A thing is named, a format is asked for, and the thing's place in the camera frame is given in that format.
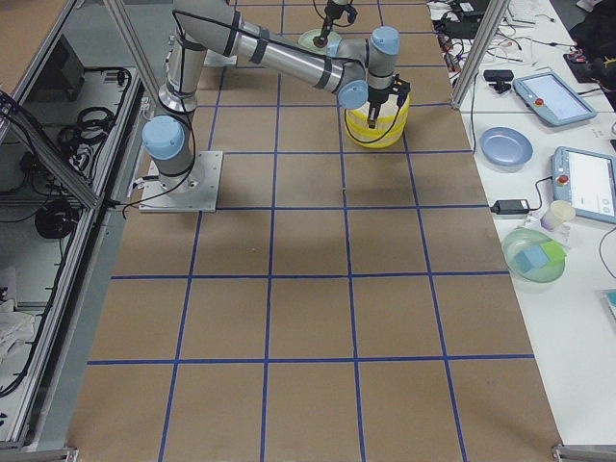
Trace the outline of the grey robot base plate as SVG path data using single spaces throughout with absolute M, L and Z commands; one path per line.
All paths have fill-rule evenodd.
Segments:
M 144 184 L 139 209 L 144 213 L 214 213 L 223 163 L 222 151 L 198 151 L 192 171 L 175 178 L 161 175 L 152 160 L 148 174 L 155 180 Z

